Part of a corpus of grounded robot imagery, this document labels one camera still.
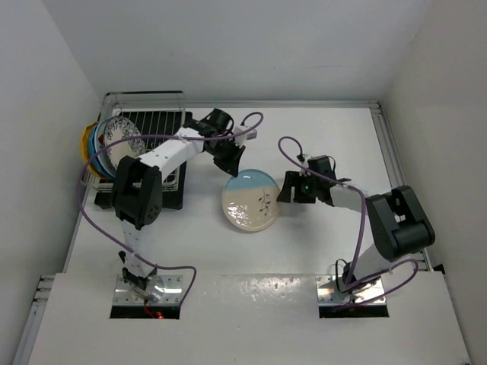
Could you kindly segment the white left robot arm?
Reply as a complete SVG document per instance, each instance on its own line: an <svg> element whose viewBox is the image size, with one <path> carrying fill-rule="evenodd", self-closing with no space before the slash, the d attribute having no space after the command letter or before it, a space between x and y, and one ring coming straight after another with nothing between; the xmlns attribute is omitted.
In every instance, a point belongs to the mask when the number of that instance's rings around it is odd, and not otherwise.
<svg viewBox="0 0 487 365"><path fill-rule="evenodd" d="M143 228L154 223L162 209L162 182L189 159L206 152L220 170L235 177L243 155L246 133L244 122L232 126L225 111L212 110L200 120L189 119L173 138L139 157L119 162L112 191L112 206L122 222L124 250L123 278L140 292L149 291L157 267L143 257L149 249Z"/></svg>

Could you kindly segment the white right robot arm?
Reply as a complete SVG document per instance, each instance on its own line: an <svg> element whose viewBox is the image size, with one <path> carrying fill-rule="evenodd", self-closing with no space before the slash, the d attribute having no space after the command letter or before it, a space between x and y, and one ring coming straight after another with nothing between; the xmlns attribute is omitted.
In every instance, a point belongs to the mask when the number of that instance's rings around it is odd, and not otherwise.
<svg viewBox="0 0 487 365"><path fill-rule="evenodd" d="M369 195L349 178L337 178L329 156L300 154L298 161L299 171L285 173L278 202L322 202L361 215L354 255L336 282L340 292L352 292L435 242L433 226L410 186Z"/></svg>

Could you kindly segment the yellow polka dot plate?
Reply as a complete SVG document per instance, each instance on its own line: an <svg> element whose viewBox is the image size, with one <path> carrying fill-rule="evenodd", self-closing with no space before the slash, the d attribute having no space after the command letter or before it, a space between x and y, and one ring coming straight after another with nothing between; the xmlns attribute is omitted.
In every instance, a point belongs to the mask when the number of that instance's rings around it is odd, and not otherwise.
<svg viewBox="0 0 487 365"><path fill-rule="evenodd" d="M81 133L81 137L79 139L79 154L83 163L86 163L88 161L88 158L90 157L90 154L88 152L88 140L91 132L97 125L98 122L95 121L90 125L87 125L84 128L84 131Z"/></svg>

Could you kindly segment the blue polka dot plate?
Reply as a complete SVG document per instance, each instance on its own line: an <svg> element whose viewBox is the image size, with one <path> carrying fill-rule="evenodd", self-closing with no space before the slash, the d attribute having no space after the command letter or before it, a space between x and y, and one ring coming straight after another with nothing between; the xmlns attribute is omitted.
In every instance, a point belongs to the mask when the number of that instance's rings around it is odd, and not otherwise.
<svg viewBox="0 0 487 365"><path fill-rule="evenodd" d="M96 148L95 148L95 132L96 132L96 128L97 128L97 125L98 123L96 122L94 124L94 127L91 129L90 131L90 134L88 136L88 153L89 153L89 157L92 157L95 152L96 152ZM94 166L95 170L100 174L102 175L104 178L107 178L107 179L113 179L113 175L108 172L101 164L100 164L100 161L98 160L98 157L95 157L92 161L92 165Z"/></svg>

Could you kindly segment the blue floral pattern plate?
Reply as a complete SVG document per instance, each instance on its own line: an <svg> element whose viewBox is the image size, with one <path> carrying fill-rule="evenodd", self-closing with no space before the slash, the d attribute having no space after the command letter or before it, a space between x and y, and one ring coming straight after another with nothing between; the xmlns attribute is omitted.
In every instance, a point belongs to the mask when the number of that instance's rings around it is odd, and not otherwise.
<svg viewBox="0 0 487 365"><path fill-rule="evenodd" d="M107 148L107 156L115 169L126 156L136 158L146 152L145 142L138 138L141 132L130 119L123 115L110 118L104 129L104 146L120 141Z"/></svg>

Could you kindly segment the white watermelon pattern plate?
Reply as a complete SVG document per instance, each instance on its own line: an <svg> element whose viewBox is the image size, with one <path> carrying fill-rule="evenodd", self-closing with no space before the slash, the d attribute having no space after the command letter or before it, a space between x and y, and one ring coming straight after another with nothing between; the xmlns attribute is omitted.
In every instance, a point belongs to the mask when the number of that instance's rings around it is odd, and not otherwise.
<svg viewBox="0 0 487 365"><path fill-rule="evenodd" d="M94 151L98 152L104 147L104 129L108 123L108 119L97 124L94 130ZM100 152L97 156L99 161L104 160L105 162L110 161L106 151Z"/></svg>

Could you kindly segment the blue and beige plate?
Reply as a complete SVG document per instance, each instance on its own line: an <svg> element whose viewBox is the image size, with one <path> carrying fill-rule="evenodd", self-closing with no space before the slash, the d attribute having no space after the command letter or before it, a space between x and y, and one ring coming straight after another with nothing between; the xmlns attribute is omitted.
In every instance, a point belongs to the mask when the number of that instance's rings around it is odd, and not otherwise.
<svg viewBox="0 0 487 365"><path fill-rule="evenodd" d="M236 228L260 232L270 227L279 217L276 181L262 170L241 170L224 187L221 206L225 217Z"/></svg>

